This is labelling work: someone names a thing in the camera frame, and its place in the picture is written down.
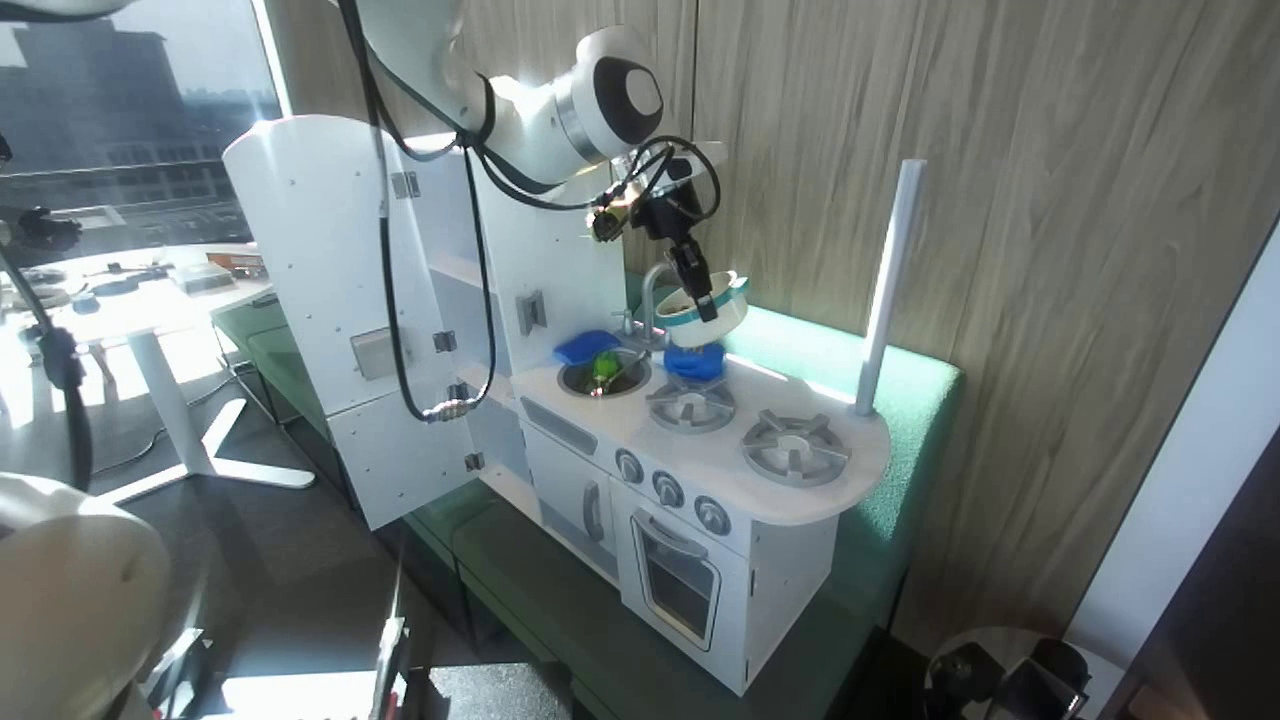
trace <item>toy kitchen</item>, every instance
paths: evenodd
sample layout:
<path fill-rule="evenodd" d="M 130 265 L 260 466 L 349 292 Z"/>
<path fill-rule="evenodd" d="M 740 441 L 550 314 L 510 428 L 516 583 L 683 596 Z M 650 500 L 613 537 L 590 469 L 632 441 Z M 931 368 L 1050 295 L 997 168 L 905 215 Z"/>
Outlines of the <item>toy kitchen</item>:
<path fill-rule="evenodd" d="M 871 402 L 924 166 L 899 168 L 866 356 L 849 359 L 858 391 L 840 397 L 725 356 L 743 277 L 713 274 L 703 314 L 661 265 L 632 314 L 623 248 L 590 239 L 578 212 L 516 205 L 460 152 L 410 161 L 382 140 L 382 168 L 366 145 L 366 124 L 298 117 L 224 155 L 365 520 L 481 477 L 743 695 L 827 579 L 840 514 L 891 461 Z M 401 336 L 365 239 L 382 183 Z M 416 423 L 405 390 L 489 402 Z"/>

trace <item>stove burner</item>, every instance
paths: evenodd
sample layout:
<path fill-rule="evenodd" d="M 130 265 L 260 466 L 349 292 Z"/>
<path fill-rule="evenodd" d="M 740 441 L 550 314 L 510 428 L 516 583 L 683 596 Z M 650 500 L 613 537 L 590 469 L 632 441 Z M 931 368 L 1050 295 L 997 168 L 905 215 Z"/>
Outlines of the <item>stove burner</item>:
<path fill-rule="evenodd" d="M 734 402 L 720 382 L 716 385 L 666 382 L 661 391 L 648 397 L 648 411 L 661 423 L 671 423 L 679 432 L 713 432 L 731 423 Z"/>
<path fill-rule="evenodd" d="M 849 447 L 827 428 L 827 417 L 804 420 L 804 417 L 763 411 L 748 428 L 743 451 L 760 477 L 786 481 L 786 485 L 827 485 L 849 466 Z"/>

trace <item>oven door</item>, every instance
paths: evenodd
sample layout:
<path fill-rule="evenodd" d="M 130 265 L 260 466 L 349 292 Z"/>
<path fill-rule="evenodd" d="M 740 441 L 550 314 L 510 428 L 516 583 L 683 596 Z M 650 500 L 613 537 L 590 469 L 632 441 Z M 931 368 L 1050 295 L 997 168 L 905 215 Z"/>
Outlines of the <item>oven door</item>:
<path fill-rule="evenodd" d="M 713 565 L 708 546 L 634 514 L 634 561 L 648 617 L 694 647 L 713 647 L 725 573 Z"/>

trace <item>table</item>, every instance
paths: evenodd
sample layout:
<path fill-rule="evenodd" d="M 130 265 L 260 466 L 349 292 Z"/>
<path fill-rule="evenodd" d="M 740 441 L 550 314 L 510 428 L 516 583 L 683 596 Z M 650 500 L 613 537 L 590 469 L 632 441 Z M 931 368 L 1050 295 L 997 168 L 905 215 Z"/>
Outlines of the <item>table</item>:
<path fill-rule="evenodd" d="M 169 488 L 174 481 L 247 481 L 273 488 L 306 488 L 317 472 L 224 461 L 221 443 L 234 428 L 242 402 L 226 402 L 215 420 L 199 432 L 191 408 L 174 385 L 174 373 L 161 350 L 161 332 L 206 325 L 210 314 L 247 306 L 268 292 L 264 281 L 231 281 L 206 265 L 206 253 L 226 253 L 224 246 L 178 246 L 178 248 L 144 248 L 144 253 L 106 253 L 82 259 L 40 265 L 36 274 L 58 274 L 54 287 L 96 306 L 52 309 L 52 325 L 69 330 L 78 350 L 126 344 L 156 417 L 174 447 L 174 466 L 103 491 L 103 500 L 135 500 L 144 491 Z"/>

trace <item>white pole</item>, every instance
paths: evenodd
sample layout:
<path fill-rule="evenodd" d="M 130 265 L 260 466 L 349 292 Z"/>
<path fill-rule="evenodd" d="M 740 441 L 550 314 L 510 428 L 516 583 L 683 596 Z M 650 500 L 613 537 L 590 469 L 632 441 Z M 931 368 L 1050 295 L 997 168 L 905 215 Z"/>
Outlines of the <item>white pole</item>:
<path fill-rule="evenodd" d="M 857 417 L 875 417 L 875 385 L 880 385 L 880 365 L 887 344 L 887 317 L 891 317 L 895 281 L 899 281 L 908 246 L 917 237 L 920 177 L 924 177 L 924 161 L 905 161 L 895 168 L 895 192 L 891 192 L 880 277 L 875 277 L 875 295 L 866 317 L 866 356 L 857 375 L 857 403 L 851 403 Z"/>

